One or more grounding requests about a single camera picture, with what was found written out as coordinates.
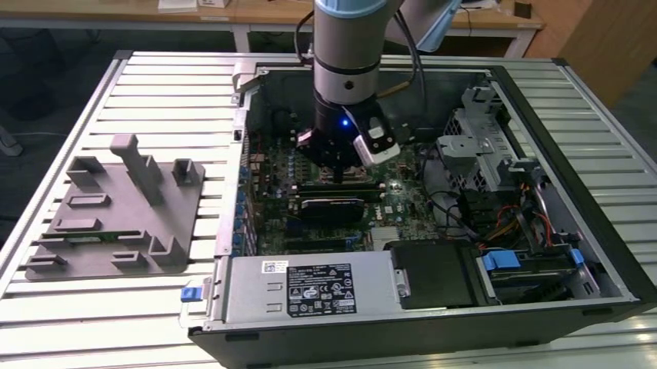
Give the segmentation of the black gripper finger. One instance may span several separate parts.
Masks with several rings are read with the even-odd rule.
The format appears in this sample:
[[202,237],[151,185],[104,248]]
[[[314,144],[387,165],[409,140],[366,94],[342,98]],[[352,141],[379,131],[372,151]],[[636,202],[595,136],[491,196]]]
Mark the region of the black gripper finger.
[[340,184],[344,179],[344,171],[360,165],[360,158],[352,148],[319,148],[302,149],[304,157],[319,167],[332,170],[332,182]]

